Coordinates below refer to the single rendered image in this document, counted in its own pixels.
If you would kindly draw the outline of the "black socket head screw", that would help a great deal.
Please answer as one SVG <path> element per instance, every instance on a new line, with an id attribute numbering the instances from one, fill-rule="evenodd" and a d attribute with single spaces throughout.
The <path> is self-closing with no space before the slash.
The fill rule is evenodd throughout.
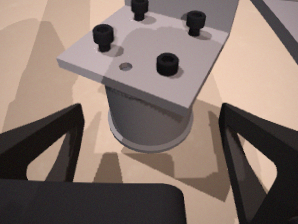
<path id="1" fill-rule="evenodd" d="M 199 36 L 200 29 L 205 26 L 206 15 L 201 11 L 190 11 L 187 14 L 186 25 L 189 27 L 189 36 Z"/>
<path id="2" fill-rule="evenodd" d="M 148 0 L 131 0 L 131 11 L 135 21 L 143 21 L 144 13 L 148 12 Z"/>
<path id="3" fill-rule="evenodd" d="M 156 71 L 162 76 L 173 76 L 178 72 L 179 58 L 172 53 L 162 53 L 156 60 Z"/>
<path id="4" fill-rule="evenodd" d="M 110 44 L 114 41 L 113 27 L 108 24 L 99 24 L 92 30 L 93 39 L 99 45 L 99 52 L 108 52 L 111 49 Z"/>

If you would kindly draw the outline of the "grey metal bracket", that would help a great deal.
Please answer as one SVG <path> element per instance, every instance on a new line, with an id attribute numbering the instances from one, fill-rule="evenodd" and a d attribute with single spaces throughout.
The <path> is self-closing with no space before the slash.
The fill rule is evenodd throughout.
<path id="1" fill-rule="evenodd" d="M 239 0 L 148 0 L 143 21 L 135 21 L 131 0 L 100 24 L 114 29 L 108 52 L 99 52 L 92 30 L 58 57 L 60 68 L 187 117 L 232 29 Z M 199 36 L 189 36 L 189 11 L 205 13 Z M 178 72 L 162 76 L 157 57 L 173 53 Z M 121 68 L 131 70 L 122 71 Z"/>

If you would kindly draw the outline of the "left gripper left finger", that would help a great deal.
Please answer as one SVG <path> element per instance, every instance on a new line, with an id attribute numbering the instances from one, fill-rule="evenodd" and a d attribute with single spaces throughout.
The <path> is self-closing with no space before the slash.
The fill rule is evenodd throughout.
<path id="1" fill-rule="evenodd" d="M 28 180 L 28 165 L 66 134 L 45 181 L 73 182 L 84 125 L 81 103 L 75 103 L 47 117 L 1 133 L 0 178 Z"/>

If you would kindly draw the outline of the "grey rectangular tray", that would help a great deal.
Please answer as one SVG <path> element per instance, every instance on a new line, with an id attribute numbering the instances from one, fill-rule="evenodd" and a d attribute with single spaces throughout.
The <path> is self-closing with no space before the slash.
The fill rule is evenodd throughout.
<path id="1" fill-rule="evenodd" d="M 298 0 L 250 1 L 298 65 Z"/>

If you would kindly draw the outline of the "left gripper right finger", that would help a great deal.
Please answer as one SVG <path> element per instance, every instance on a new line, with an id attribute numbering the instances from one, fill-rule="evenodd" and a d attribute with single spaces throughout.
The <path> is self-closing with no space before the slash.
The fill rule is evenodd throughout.
<path id="1" fill-rule="evenodd" d="M 288 224 L 298 218 L 298 131 L 229 103 L 222 103 L 218 124 L 239 224 Z M 267 194 L 238 134 L 276 166 Z"/>

